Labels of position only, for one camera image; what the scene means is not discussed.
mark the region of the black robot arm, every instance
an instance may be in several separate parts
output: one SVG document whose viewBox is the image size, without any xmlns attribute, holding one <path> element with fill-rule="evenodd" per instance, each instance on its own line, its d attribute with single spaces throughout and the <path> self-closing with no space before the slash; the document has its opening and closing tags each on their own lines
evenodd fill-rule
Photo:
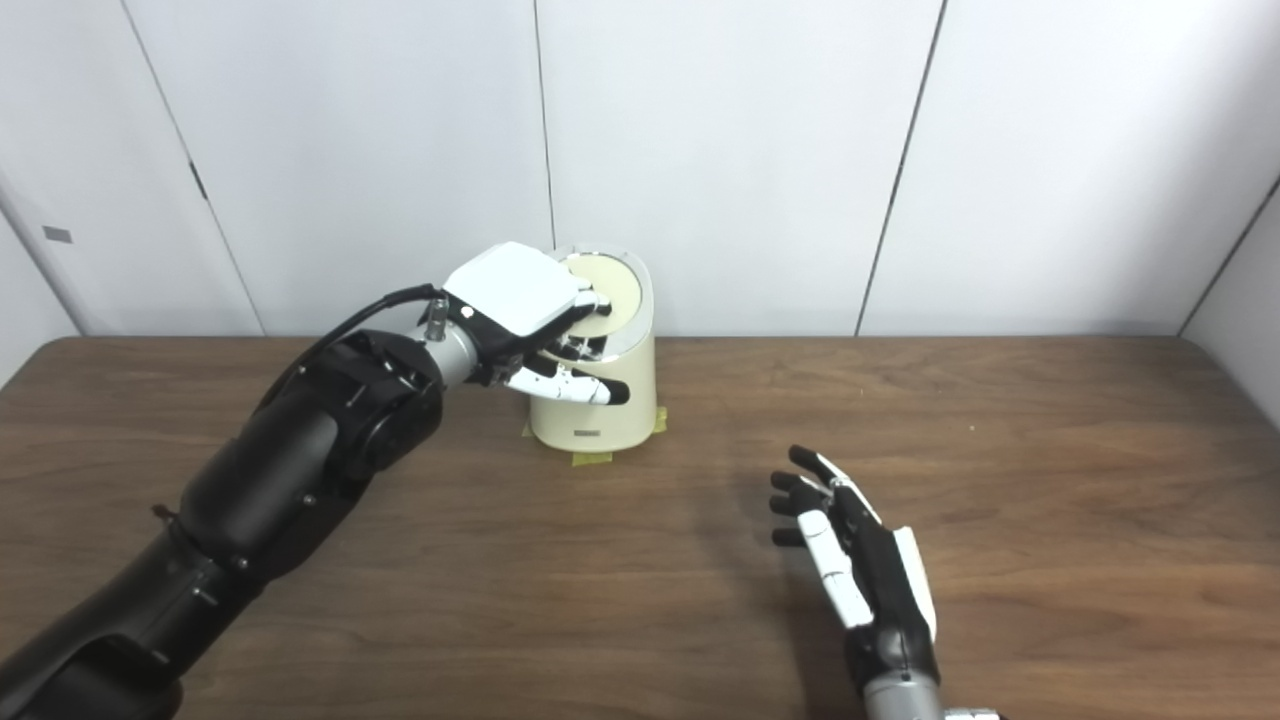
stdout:
<svg viewBox="0 0 1280 720">
<path fill-rule="evenodd" d="M 548 322 L 536 336 L 507 331 L 500 307 L 475 290 L 474 265 L 493 252 L 463 266 L 472 274 L 466 296 L 448 283 L 392 293 L 291 364 L 239 436 L 187 484 L 178 511 L 156 509 L 164 527 L 146 550 L 0 662 L 0 720 L 173 717 L 183 674 L 268 583 L 315 552 L 378 471 L 435 432 L 445 388 L 502 380 L 502 369 L 518 370 L 541 343 L 604 305 L 550 263 L 526 302 L 544 301 Z M 553 269 L 568 278 L 567 300 L 545 291 Z M 495 292 L 518 292 L 509 277 L 500 281 Z M 355 329 L 415 300 L 429 310 L 408 334 Z M 466 318 L 445 319 L 449 304 L 471 315 L 489 309 L 477 316 L 483 332 Z M 572 382 L 604 387 L 590 377 Z M 607 402 L 611 393 L 589 395 Z M 625 397 L 625 386 L 612 395 Z"/>
</svg>

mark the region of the white cabinet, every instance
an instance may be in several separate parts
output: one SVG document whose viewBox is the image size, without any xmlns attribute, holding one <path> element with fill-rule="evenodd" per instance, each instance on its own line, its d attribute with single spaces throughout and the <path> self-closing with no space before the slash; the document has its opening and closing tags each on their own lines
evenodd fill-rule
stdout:
<svg viewBox="0 0 1280 720">
<path fill-rule="evenodd" d="M 0 195 L 86 332 L 260 333 L 123 8 L 0 15 Z"/>
<path fill-rule="evenodd" d="M 852 334 L 937 1 L 538 4 L 556 240 L 663 334 Z"/>
<path fill-rule="evenodd" d="M 531 1 L 128 8 L 269 333 L 552 247 Z"/>
<path fill-rule="evenodd" d="M 1176 333 L 1280 169 L 1277 28 L 952 0 L 863 334 Z"/>
</svg>

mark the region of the wooden table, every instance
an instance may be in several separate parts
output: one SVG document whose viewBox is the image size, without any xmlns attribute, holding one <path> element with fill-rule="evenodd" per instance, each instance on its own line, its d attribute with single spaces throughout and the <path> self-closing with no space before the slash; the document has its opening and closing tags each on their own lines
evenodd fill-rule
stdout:
<svg viewBox="0 0 1280 720">
<path fill-rule="evenodd" d="M 302 342 L 68 340 L 0 392 L 0 655 L 97 588 Z M 803 442 L 911 524 L 951 705 L 1280 714 L 1280 436 L 1171 338 L 668 340 L 671 429 L 571 468 L 463 388 L 187 678 L 197 719 L 860 716 Z"/>
</svg>

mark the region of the black fingertip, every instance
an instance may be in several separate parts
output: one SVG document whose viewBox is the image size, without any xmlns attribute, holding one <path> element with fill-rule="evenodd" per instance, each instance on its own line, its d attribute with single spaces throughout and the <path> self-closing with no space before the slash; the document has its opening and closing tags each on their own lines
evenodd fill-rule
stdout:
<svg viewBox="0 0 1280 720">
<path fill-rule="evenodd" d="M 769 538 L 778 547 L 804 547 L 804 533 L 799 528 L 776 528 Z"/>
<path fill-rule="evenodd" d="M 627 387 L 627 383 L 622 380 L 607 380 L 604 378 L 599 378 L 599 380 L 609 391 L 609 405 L 626 405 L 631 400 L 631 388 Z"/>
<path fill-rule="evenodd" d="M 831 478 L 836 477 L 831 470 L 827 469 L 827 465 L 824 465 L 820 460 L 818 460 L 818 454 L 809 450 L 808 447 L 792 445 L 791 450 L 787 451 L 787 457 L 790 457 L 792 462 L 800 465 L 805 470 L 817 474 L 823 480 L 829 480 Z"/>
<path fill-rule="evenodd" d="M 781 495 L 774 495 L 769 498 L 769 510 L 776 515 L 796 516 L 795 511 L 791 510 L 791 498 Z"/>
<path fill-rule="evenodd" d="M 787 493 L 791 498 L 791 512 L 800 515 L 810 510 L 822 510 L 822 493 L 809 483 L 800 483 Z"/>
<path fill-rule="evenodd" d="M 769 475 L 769 484 L 773 486 L 773 489 L 780 489 L 782 492 L 790 492 L 791 488 L 796 487 L 796 484 L 801 482 L 804 480 L 801 480 L 800 475 L 795 473 L 783 473 L 782 470 L 774 470 L 773 474 Z"/>
</svg>

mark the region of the robotic hand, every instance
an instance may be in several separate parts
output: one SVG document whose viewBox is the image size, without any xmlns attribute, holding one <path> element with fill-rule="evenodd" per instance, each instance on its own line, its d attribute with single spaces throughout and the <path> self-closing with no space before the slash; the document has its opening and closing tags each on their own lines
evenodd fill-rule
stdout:
<svg viewBox="0 0 1280 720">
<path fill-rule="evenodd" d="M 425 301 L 399 334 L 358 325 Z M 440 290 L 393 292 L 306 350 L 192 479 L 164 529 L 110 583 L 0 662 L 0 720 L 165 720 L 180 678 L 271 580 L 301 565 L 372 477 L 440 423 L 462 382 L 596 405 L 625 383 L 539 352 L 608 299 L 516 243 L 492 247 Z"/>
<path fill-rule="evenodd" d="M 943 711 L 933 656 L 937 614 L 911 528 L 890 532 L 858 486 L 822 455 L 791 446 L 791 461 L 818 477 L 776 471 L 786 496 L 769 507 L 796 519 L 773 530 L 780 547 L 808 547 L 845 626 L 845 661 L 868 720 L 1000 720 L 993 710 Z"/>
</svg>

